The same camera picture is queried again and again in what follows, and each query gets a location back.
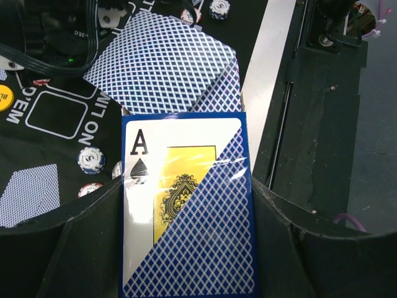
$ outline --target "blue card border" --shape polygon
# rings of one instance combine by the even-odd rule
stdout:
[[[248,157],[244,161],[244,166],[249,170],[249,174],[251,175],[251,163],[249,158],[249,147],[248,147],[248,132],[247,132],[247,121],[246,121],[246,113],[245,112],[201,112],[201,113],[170,113],[170,114],[148,114],[148,115],[128,115],[122,116],[122,181],[124,176],[124,156],[125,156],[125,136],[126,136],[126,127],[130,121],[140,121],[140,120],[166,120],[166,119],[216,119],[216,118],[237,118],[241,121],[241,128],[243,137],[243,147],[244,147],[244,155]],[[257,249],[256,249],[256,234],[254,227],[254,206],[252,201],[252,184],[251,179],[248,179],[248,189],[249,189],[249,200],[248,200],[248,211],[249,211],[249,232],[251,233],[251,246],[252,246],[252,267],[254,269],[254,292],[252,294],[233,294],[233,295],[208,295],[208,296],[200,296],[200,297],[259,297],[260,296],[260,285],[259,285],[259,276],[258,276],[258,265],[257,265]],[[120,239],[120,270],[118,277],[118,297],[126,298],[123,294],[123,246],[124,246],[124,187],[123,187],[123,210],[122,210],[122,236]]]

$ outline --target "playing card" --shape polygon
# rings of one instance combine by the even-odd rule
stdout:
[[[235,56],[180,20],[141,11],[84,79],[132,114],[188,112]]]
[[[125,126],[125,282],[241,127],[233,117],[149,118]]]
[[[123,118],[119,298],[258,297],[244,113]]]
[[[16,171],[0,197],[0,226],[13,227],[59,206],[56,165]]]
[[[189,112],[241,112],[240,78],[234,58],[223,73],[208,86]]]

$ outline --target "red poker chip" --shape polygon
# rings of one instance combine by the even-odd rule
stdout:
[[[93,191],[96,191],[101,186],[103,186],[102,183],[89,183],[89,184],[84,185],[79,191],[78,198],[83,197],[86,194],[89,194]]]
[[[196,24],[201,21],[201,18],[203,17],[202,13],[195,7],[194,10],[196,11]],[[181,19],[188,22],[188,23],[193,23],[193,17],[190,14],[190,12],[187,9],[184,9],[181,13]]]
[[[49,83],[51,80],[50,79],[36,79],[33,81],[33,85],[35,86],[44,86],[47,83]]]

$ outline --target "spade symbol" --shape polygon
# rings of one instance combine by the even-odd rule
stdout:
[[[146,181],[148,175],[148,168],[143,163],[142,159],[139,159],[135,166],[132,168],[130,177],[136,180],[136,184],[143,184]]]

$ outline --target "yellow chip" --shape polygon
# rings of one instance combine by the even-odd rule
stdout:
[[[5,85],[0,85],[0,112],[11,107],[14,102],[14,93]]]

